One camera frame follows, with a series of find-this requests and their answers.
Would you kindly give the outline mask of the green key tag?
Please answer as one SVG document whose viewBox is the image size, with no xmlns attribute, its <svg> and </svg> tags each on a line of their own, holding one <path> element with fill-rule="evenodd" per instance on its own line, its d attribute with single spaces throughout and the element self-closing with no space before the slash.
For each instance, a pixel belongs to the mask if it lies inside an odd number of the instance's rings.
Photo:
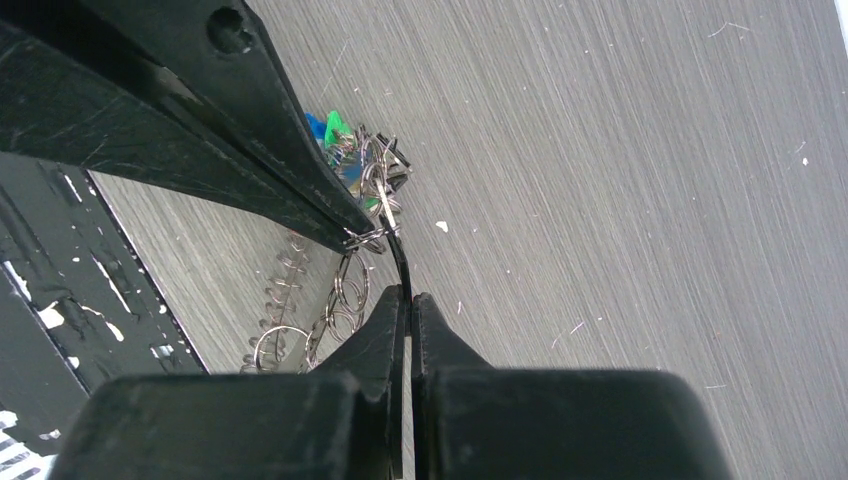
<svg viewBox="0 0 848 480">
<path fill-rule="evenodd" d="M 326 117 L 323 147 L 331 167 L 338 168 L 343 163 L 354 149 L 354 140 L 353 130 L 340 113 L 336 110 L 330 111 Z"/>
</svg>

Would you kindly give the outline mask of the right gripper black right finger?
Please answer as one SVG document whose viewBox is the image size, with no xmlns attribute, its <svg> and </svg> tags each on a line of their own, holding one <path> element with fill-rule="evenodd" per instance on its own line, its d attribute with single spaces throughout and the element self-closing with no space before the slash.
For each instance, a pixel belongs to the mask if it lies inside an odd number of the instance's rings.
<svg viewBox="0 0 848 480">
<path fill-rule="evenodd" d="M 693 389 L 657 370 L 506 369 L 411 310 L 419 479 L 728 479 Z"/>
</svg>

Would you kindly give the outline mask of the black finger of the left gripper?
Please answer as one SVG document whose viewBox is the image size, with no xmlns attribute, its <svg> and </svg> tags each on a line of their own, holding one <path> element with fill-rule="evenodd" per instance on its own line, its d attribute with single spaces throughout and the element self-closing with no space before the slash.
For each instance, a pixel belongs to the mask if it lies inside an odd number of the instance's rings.
<svg viewBox="0 0 848 480">
<path fill-rule="evenodd" d="M 250 212 L 343 252 L 361 210 L 312 147 L 292 176 L 179 121 L 35 34 L 1 22 L 1 150 Z"/>
<path fill-rule="evenodd" d="M 206 131 L 234 148 L 264 187 L 265 216 L 307 235 L 373 231 L 327 165 L 262 21 L 243 1 L 88 1 L 86 7 L 204 107 Z"/>
</svg>

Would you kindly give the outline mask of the large metal keyring disc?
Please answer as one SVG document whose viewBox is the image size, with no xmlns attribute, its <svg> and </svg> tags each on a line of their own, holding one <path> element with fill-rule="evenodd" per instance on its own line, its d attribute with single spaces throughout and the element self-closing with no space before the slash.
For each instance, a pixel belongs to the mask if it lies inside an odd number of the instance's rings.
<svg viewBox="0 0 848 480">
<path fill-rule="evenodd" d="M 244 373 L 305 373 L 319 364 L 321 343 L 338 346 L 365 322 L 369 256 L 387 249 L 383 220 L 399 227 L 402 208 L 396 193 L 408 180 L 411 165 L 396 139 L 363 125 L 352 130 L 353 151 L 332 169 L 376 230 L 354 235 L 341 253 L 289 233 L 265 289 L 265 314 L 248 340 Z"/>
</svg>

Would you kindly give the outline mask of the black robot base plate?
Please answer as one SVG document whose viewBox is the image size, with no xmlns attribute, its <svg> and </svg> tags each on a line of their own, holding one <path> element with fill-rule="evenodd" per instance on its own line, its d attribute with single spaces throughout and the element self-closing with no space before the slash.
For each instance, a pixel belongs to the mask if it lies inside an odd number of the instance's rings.
<svg viewBox="0 0 848 480">
<path fill-rule="evenodd" d="M 2 444 L 53 455 L 102 384 L 203 369 L 92 178 L 3 155 Z"/>
</svg>

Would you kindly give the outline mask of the blue key tag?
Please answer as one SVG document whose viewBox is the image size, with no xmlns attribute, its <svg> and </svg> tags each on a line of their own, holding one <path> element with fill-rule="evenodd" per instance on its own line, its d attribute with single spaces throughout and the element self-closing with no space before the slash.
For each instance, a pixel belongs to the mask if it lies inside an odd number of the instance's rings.
<svg viewBox="0 0 848 480">
<path fill-rule="evenodd" d="M 322 146 L 325 140 L 327 124 L 312 115 L 311 113 L 305 113 L 305 118 L 307 120 L 313 139 L 317 142 L 319 146 Z"/>
</svg>

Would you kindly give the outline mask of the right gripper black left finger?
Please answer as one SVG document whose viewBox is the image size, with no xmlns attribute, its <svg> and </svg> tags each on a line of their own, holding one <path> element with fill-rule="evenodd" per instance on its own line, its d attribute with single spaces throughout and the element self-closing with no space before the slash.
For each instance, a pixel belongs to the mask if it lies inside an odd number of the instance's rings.
<svg viewBox="0 0 848 480">
<path fill-rule="evenodd" d="M 406 293 L 305 374 L 123 377 L 85 404 L 54 479 L 398 479 Z"/>
</svg>

